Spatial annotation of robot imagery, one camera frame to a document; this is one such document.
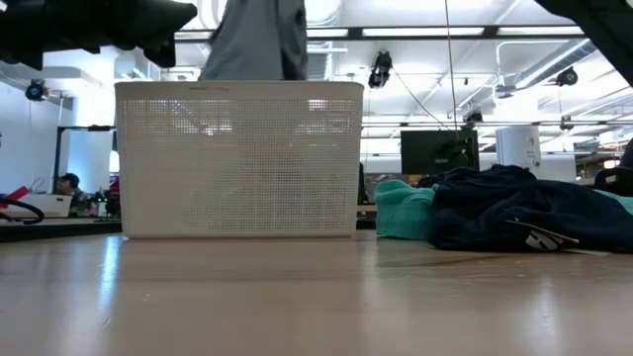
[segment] red object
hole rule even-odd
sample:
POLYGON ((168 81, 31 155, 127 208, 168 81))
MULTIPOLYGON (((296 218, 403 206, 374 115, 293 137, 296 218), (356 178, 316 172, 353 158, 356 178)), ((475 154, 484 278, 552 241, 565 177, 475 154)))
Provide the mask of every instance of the red object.
MULTIPOLYGON (((29 194, 29 189, 25 186, 22 186, 20 188, 18 188, 17 191, 9 194, 8 196, 4 197, 4 199, 8 199, 8 200, 14 200, 14 201, 19 201, 20 199, 22 199, 24 196, 26 196, 27 194, 29 194)), ((9 206, 6 204, 0 204, 0 209, 6 209, 9 206)))
POLYGON ((119 177, 110 178, 110 196, 113 198, 119 198, 121 194, 119 186, 119 177))

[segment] folded clothing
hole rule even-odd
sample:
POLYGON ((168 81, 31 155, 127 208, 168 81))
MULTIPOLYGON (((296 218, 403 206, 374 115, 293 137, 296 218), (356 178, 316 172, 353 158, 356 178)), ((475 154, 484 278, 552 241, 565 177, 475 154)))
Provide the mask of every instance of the folded clothing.
POLYGON ((433 230, 432 189, 416 189, 399 180, 382 182, 374 192, 380 235, 427 240, 433 230))
POLYGON ((434 184, 429 242, 437 248, 533 250, 528 241, 536 226, 579 242, 564 247, 633 252, 633 217, 589 188, 539 181, 523 168, 500 165, 483 172, 458 168, 420 181, 422 187, 434 184))

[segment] black chair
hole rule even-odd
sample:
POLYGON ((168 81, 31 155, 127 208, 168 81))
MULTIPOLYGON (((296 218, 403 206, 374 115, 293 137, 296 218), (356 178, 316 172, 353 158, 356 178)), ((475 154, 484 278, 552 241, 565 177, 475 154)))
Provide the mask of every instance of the black chair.
POLYGON ((369 197, 365 189, 365 167, 363 163, 358 166, 358 205, 368 205, 369 197))
POLYGON ((593 187, 622 197, 633 197, 633 139, 626 145, 620 165, 597 172, 593 187), (615 177, 615 181, 608 182, 610 177, 615 177))

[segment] chair armrest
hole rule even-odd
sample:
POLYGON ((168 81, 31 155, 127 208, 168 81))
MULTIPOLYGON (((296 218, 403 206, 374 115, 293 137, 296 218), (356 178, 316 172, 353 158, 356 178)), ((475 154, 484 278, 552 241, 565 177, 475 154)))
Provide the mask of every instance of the chair armrest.
POLYGON ((633 169, 628 167, 615 167, 609 169, 602 169, 597 172, 593 180, 593 186, 595 189, 606 189, 606 179, 613 176, 631 177, 633 178, 633 169))

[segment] white box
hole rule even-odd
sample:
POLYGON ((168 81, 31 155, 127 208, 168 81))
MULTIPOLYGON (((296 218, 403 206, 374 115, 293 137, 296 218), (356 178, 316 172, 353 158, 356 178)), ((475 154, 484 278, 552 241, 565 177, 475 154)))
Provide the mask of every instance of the white box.
POLYGON ((352 235, 363 87, 118 83, 124 234, 352 235))
MULTIPOLYGON (((53 194, 27 194, 20 202, 40 209, 46 218, 68 218, 72 197, 53 194)), ((2 211, 11 218, 35 218, 36 215, 26 209, 10 205, 2 211)))

